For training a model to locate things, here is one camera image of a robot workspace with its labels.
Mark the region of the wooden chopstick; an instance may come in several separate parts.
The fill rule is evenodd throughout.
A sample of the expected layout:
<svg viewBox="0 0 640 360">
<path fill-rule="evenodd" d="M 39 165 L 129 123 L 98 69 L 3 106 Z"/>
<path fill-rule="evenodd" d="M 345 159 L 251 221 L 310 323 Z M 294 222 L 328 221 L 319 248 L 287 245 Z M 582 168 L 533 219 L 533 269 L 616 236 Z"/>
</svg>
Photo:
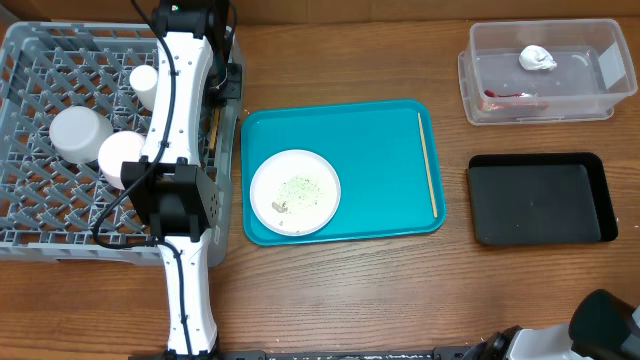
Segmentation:
<svg viewBox="0 0 640 360">
<path fill-rule="evenodd" d="M 214 155 L 216 151 L 217 133 L 220 123 L 220 112 L 221 109 L 219 107 L 214 108 L 211 112 L 209 152 L 212 155 Z"/>
<path fill-rule="evenodd" d="M 436 199 L 435 199 L 435 192 L 434 192 L 434 186 L 433 186 L 433 181 L 432 181 L 432 175 L 431 175 L 428 151 L 427 151 L 427 147 L 426 147 L 426 138 L 425 138 L 425 134 L 424 134 L 422 116 L 421 116 L 420 112 L 417 113 L 417 119 L 418 119 L 418 125 L 419 125 L 419 135 L 420 135 L 420 139 L 421 139 L 421 147 L 422 147 L 422 152 L 423 152 L 423 159 L 424 159 L 425 170 L 426 170 L 426 177 L 427 177 L 428 188 L 429 188 L 429 193 L 430 193 L 432 213 L 433 213 L 433 217 L 435 219 L 437 219 L 438 218 L 438 209 L 437 209 L 437 204 L 436 204 Z"/>
</svg>

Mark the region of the white cup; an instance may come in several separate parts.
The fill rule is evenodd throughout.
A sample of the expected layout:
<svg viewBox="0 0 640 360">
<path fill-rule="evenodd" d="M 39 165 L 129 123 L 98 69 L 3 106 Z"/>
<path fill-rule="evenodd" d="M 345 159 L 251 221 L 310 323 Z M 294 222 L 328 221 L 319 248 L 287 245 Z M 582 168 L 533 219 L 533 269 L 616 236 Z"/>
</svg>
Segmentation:
<svg viewBox="0 0 640 360">
<path fill-rule="evenodd" d="M 158 82 L 157 70 L 150 65 L 137 66 L 131 71 L 129 82 L 142 106 L 152 111 Z"/>
</svg>

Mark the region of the pink cup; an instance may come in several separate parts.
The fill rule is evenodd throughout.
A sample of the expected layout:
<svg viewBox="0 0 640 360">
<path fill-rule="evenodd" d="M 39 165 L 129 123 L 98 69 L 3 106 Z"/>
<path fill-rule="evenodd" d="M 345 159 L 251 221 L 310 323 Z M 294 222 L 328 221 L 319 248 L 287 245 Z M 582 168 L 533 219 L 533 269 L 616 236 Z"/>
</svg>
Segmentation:
<svg viewBox="0 0 640 360">
<path fill-rule="evenodd" d="M 98 165 L 107 182 L 119 190 L 125 187 L 121 179 L 124 162 L 136 162 L 145 143 L 145 136 L 133 131 L 119 131 L 109 136 L 101 145 Z"/>
</svg>

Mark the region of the white round plate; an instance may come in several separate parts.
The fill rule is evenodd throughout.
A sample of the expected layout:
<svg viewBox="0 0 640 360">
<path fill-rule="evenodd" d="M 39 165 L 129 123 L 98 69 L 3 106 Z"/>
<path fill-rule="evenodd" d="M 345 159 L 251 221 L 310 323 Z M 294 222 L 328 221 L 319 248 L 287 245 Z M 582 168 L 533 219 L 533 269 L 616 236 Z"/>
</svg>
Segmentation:
<svg viewBox="0 0 640 360">
<path fill-rule="evenodd" d="M 332 165 L 301 149 L 281 151 L 265 160 L 249 187 L 251 209 L 267 229 L 300 237 L 319 231 L 336 214 L 341 183 Z"/>
</svg>

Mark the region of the grey ceramic bowl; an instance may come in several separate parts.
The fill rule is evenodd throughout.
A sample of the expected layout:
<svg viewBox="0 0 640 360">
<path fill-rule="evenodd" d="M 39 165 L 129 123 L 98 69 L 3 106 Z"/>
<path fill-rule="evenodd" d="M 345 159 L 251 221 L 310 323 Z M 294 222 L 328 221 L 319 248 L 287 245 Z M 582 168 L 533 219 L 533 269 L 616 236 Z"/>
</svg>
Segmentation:
<svg viewBox="0 0 640 360">
<path fill-rule="evenodd" d="M 49 137 L 62 159 L 82 164 L 98 158 L 101 145 L 113 131 L 105 116 L 87 107 L 71 106 L 54 117 Z"/>
</svg>

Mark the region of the red snack wrapper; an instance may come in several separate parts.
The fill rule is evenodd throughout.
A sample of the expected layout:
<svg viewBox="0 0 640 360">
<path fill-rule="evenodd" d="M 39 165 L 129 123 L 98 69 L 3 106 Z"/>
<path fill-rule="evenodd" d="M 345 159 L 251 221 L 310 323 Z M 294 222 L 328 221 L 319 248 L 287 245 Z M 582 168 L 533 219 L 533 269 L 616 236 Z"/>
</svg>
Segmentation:
<svg viewBox="0 0 640 360">
<path fill-rule="evenodd" d="M 549 107 L 547 102 L 537 99 L 536 94 L 515 93 L 497 94 L 491 90 L 485 90 L 486 99 L 482 101 L 479 109 L 484 112 L 504 112 L 508 110 L 532 109 L 543 111 Z"/>
</svg>

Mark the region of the white tissue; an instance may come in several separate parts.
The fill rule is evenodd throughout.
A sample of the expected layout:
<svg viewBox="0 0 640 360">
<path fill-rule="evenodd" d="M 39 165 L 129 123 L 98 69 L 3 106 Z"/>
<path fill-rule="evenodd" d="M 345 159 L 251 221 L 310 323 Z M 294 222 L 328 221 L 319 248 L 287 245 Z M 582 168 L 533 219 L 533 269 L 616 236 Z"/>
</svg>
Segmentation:
<svg viewBox="0 0 640 360">
<path fill-rule="evenodd" d="M 519 63 L 524 70 L 554 70 L 557 67 L 552 55 L 543 47 L 529 45 L 519 55 Z"/>
</svg>

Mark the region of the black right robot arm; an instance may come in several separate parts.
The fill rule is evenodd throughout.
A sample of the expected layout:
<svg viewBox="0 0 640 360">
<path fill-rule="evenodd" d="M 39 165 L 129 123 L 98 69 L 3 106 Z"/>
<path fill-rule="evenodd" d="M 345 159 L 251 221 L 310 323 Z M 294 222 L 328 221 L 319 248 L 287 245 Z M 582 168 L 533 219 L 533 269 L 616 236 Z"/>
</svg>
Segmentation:
<svg viewBox="0 0 640 360">
<path fill-rule="evenodd" d="M 598 289 L 571 321 L 545 329 L 520 326 L 471 347 L 463 360 L 639 360 L 639 309 Z"/>
</svg>

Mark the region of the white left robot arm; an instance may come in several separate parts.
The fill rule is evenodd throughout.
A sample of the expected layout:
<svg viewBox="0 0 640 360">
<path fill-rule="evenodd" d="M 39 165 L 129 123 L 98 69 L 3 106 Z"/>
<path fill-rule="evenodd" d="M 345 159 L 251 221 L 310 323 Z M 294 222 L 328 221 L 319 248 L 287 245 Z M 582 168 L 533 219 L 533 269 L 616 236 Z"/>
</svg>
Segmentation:
<svg viewBox="0 0 640 360">
<path fill-rule="evenodd" d="M 122 165 L 124 194 L 161 256 L 169 301 L 165 359 L 219 359 L 209 267 L 226 251 L 230 136 L 242 92 L 229 1 L 162 1 L 147 19 L 158 80 L 140 156 Z"/>
</svg>

